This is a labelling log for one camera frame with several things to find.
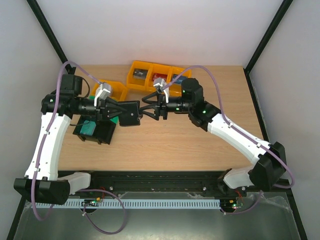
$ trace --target wooden tabletop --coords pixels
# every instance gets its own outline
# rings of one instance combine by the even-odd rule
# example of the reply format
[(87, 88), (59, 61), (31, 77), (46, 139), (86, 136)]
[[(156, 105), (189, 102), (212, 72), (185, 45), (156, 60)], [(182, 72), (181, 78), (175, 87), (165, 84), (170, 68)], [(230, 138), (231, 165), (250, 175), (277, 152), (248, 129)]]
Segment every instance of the wooden tabletop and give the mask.
[[(84, 65), (98, 79), (125, 83), (129, 65)], [(241, 66), (208, 66), (221, 92), (225, 114), (237, 125), (262, 138), (257, 115)], [(94, 81), (77, 70), (91, 86)], [(192, 76), (203, 87), (204, 98), (219, 107), (215, 85), (202, 69)], [(87, 87), (83, 84), (83, 93)], [(141, 100), (147, 92), (129, 90), (126, 100)], [(76, 124), (79, 116), (73, 116)], [(241, 168), (249, 161), (221, 138), (195, 127), (187, 115), (169, 113), (168, 119), (156, 121), (144, 116), (140, 126), (117, 124), (111, 144), (81, 141), (73, 135), (73, 126), (65, 134), (59, 170), (95, 171), (223, 171)]]

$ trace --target green object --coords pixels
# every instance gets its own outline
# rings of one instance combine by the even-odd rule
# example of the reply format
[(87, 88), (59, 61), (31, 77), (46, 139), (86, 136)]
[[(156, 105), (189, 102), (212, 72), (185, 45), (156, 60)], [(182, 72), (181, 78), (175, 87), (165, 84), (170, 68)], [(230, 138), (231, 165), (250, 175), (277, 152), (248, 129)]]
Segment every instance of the green object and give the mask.
[(119, 117), (115, 116), (114, 118), (111, 118), (110, 121), (114, 122), (115, 124), (117, 124), (118, 121), (119, 121)]
[(96, 123), (94, 121), (85, 120), (84, 124), (80, 130), (80, 134), (92, 136), (96, 128)]

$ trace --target white connector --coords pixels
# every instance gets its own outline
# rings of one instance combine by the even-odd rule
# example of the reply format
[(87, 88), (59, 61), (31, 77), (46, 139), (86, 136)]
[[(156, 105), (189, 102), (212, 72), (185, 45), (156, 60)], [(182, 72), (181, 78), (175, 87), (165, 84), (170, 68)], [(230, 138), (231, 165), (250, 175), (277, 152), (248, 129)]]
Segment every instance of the white connector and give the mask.
[(75, 172), (68, 176), (59, 177), (57, 180), (67, 180), (70, 184), (69, 194), (74, 194), (80, 189), (86, 189), (90, 186), (91, 175), (87, 172)]
[(98, 99), (106, 100), (112, 93), (112, 87), (106, 82), (100, 84), (100, 86), (95, 91), (94, 106), (98, 104)]
[[(153, 86), (156, 87), (164, 87), (165, 85), (167, 85), (166, 80), (162, 77), (158, 77), (157, 79), (155, 79), (153, 81)], [(168, 103), (169, 102), (169, 88), (166, 88), (165, 90), (163, 90), (164, 95), (165, 95), (165, 102)]]

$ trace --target white wall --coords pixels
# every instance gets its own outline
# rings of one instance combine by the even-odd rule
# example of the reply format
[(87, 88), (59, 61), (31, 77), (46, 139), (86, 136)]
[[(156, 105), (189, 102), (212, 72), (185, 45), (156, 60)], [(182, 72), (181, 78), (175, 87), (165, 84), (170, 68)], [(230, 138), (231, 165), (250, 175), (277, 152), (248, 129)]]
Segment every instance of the white wall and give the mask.
[(0, 239), (8, 235), (41, 125), (41, 100), (61, 62), (25, 0), (0, 1)]
[(295, 0), (251, 73), (272, 141), (286, 149), (309, 239), (319, 239), (320, 1)]
[(80, 64), (241, 65), (282, 0), (38, 0)]

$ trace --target wire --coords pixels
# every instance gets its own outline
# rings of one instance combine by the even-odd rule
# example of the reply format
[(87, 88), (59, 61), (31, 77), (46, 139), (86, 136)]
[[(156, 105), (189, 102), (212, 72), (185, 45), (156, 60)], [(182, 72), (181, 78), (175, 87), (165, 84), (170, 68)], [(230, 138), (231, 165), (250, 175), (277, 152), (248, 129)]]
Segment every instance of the wire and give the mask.
[[(106, 191), (106, 189), (105, 189), (103, 186), (101, 186), (101, 187), (99, 187), (99, 188)], [(105, 193), (103, 192), (103, 193), (102, 193), (102, 201), (103, 201), (104, 199), (105, 199)]]
[[(71, 64), (76, 66), (78, 69), (80, 69), (84, 74), (86, 74), (88, 77), (92, 78), (94, 81), (96, 81), (98, 84), (101, 84), (101, 82), (95, 78), (94, 76), (92, 76), (91, 74), (89, 74), (87, 71), (85, 71), (81, 66), (79, 66), (78, 64), (76, 64), (73, 61), (66, 61), (65, 63), (63, 63), (60, 67), (60, 71), (58, 74), (58, 78), (57, 78), (57, 82), (56, 82), (56, 93), (55, 93), (55, 104), (54, 104), (54, 109), (53, 109), (53, 113), (52, 113), (52, 117), (50, 119), (50, 122), (48, 124), (48, 126), (46, 127), (45, 131), (48, 133), (50, 131), (50, 128), (52, 126), (52, 124), (54, 123), (57, 111), (58, 111), (58, 105), (59, 105), (59, 96), (60, 96), (60, 86), (61, 86), (61, 79), (62, 79), (62, 75), (65, 72), (65, 66)], [(36, 198), (35, 198), (35, 189), (36, 189), (36, 180), (37, 180), (37, 175), (38, 175), (38, 169), (39, 169), (39, 165), (40, 165), (40, 158), (41, 158), (41, 153), (42, 150), (44, 148), (45, 145), (45, 141), (47, 138), (47, 134), (43, 134), (42, 140), (40, 142), (39, 145), (39, 150), (38, 153), (36, 155), (36, 161), (35, 161), (35, 171), (33, 174), (33, 178), (32, 178), (32, 182), (31, 182), (31, 205), (32, 205), (32, 210), (33, 213), (36, 217), (36, 219), (38, 219), (39, 221), (44, 221), (45, 219), (47, 219), (47, 217), (50, 215), (52, 208), (54, 207), (54, 205), (52, 204), (48, 210), (48, 212), (45, 214), (45, 216), (42, 218), (38, 211), (37, 211), (37, 206), (36, 206)]]
[(235, 192), (239, 195), (239, 198), (240, 198), (241, 202), (244, 204), (244, 203), (245, 203), (245, 201), (244, 201), (244, 199), (243, 199), (243, 197), (242, 197), (241, 193), (240, 193), (238, 190), (235, 190)]
[(87, 80), (85, 80), (84, 78), (82, 78), (82, 79), (85, 81), (86, 85), (88, 86), (88, 92), (86, 93), (85, 96), (82, 96), (81, 98), (86, 99), (90, 95), (90, 86), (89, 86), (89, 83), (87, 82)]
[(114, 232), (109, 232), (109, 231), (104, 231), (102, 229), (100, 229), (99, 227), (97, 227), (97, 225), (94, 224), (94, 222), (90, 219), (90, 217), (88, 216), (88, 214), (86, 213), (86, 207), (88, 205), (85, 204), (84, 207), (83, 207), (83, 216), (86, 217), (86, 219), (89, 220), (89, 222), (91, 223), (91, 225), (96, 229), (98, 230), (100, 233), (102, 234), (106, 234), (106, 235), (114, 235), (114, 234), (117, 234), (117, 233), (120, 233), (126, 226), (127, 224), (127, 211), (125, 209), (125, 206), (124, 206), (124, 203), (120, 200), (119, 197), (117, 197), (116, 195), (114, 195), (112, 192), (109, 192), (109, 191), (106, 191), (106, 190), (102, 190), (102, 189), (81, 189), (79, 190), (78, 192), (101, 192), (101, 193), (105, 193), (105, 194), (109, 194), (111, 195), (112, 197), (114, 197), (115, 199), (118, 200), (118, 202), (120, 203), (121, 207), (122, 207), (122, 210), (123, 210), (123, 222), (122, 222), (122, 225), (121, 227), (117, 230), (117, 231), (114, 231)]
[(72, 127), (76, 127), (76, 126), (83, 126), (83, 125), (86, 125), (86, 124), (89, 124), (90, 121), (86, 122), (86, 123), (80, 123), (80, 124), (70, 124), (70, 126)]
[[(189, 71), (190, 69), (195, 69), (195, 68), (200, 68), (200, 69), (203, 69), (205, 70), (209, 76), (211, 77), (214, 85), (215, 85), (215, 89), (216, 89), (216, 93), (217, 93), (217, 97), (218, 97), (218, 101), (219, 101), (219, 106), (220, 106), (220, 110), (221, 110), (221, 115), (222, 115), (222, 118), (223, 120), (232, 128), (234, 129), (237, 133), (239, 133), (240, 135), (242, 135), (243, 137), (245, 137), (246, 139), (248, 139), (249, 141), (251, 141), (253, 144), (257, 145), (258, 142), (251, 138), (249, 135), (247, 135), (246, 133), (242, 132), (240, 129), (238, 129), (237, 127), (234, 126), (234, 124), (230, 121), (228, 121), (226, 115), (225, 115), (225, 111), (224, 111), (224, 108), (223, 108), (223, 104), (222, 104), (222, 100), (221, 100), (221, 94), (220, 94), (220, 90), (219, 90), (219, 87), (218, 87), (218, 83), (215, 79), (215, 77), (213, 76), (213, 74), (204, 66), (201, 66), (201, 65), (194, 65), (194, 66), (190, 66), (190, 67), (187, 67), (185, 70), (183, 70), (179, 75), (177, 75), (175, 77), (174, 80), (172, 80), (169, 84), (167, 84), (166, 86), (164, 86), (162, 88), (162, 90), (165, 90), (167, 88), (169, 88), (172, 84), (174, 84), (178, 78), (180, 78), (182, 76), (182, 74), (184, 74), (185, 72)], [(282, 188), (282, 189), (290, 189), (292, 188), (293, 185), (295, 185), (296, 183), (296, 179), (294, 177), (294, 174), (292, 173), (292, 171), (288, 168), (288, 166), (284, 163), (284, 161), (282, 161), (280, 159), (280, 157), (278, 157), (276, 154), (274, 154), (270, 149), (266, 148), (265, 146), (263, 146), (262, 144), (260, 145), (260, 147), (265, 150), (267, 153), (269, 153), (272, 157), (274, 157), (282, 166), (283, 168), (289, 173), (290, 175), (290, 178), (291, 178), (291, 184), (289, 185), (280, 185), (280, 184), (274, 184), (273, 186), (274, 187), (278, 187), (278, 188)]]
[(249, 207), (249, 208), (246, 209), (246, 210), (238, 211), (238, 212), (225, 212), (222, 208), (220, 208), (220, 210), (221, 210), (221, 212), (223, 212), (223, 215), (236, 215), (236, 214), (244, 214), (244, 213), (247, 213), (247, 212), (251, 211), (252, 209), (254, 209), (254, 208), (258, 205), (258, 203), (259, 203), (260, 200), (261, 200), (261, 196), (262, 196), (263, 193), (264, 193), (263, 191), (260, 191), (257, 200), (254, 202), (254, 204), (253, 204), (251, 207)]

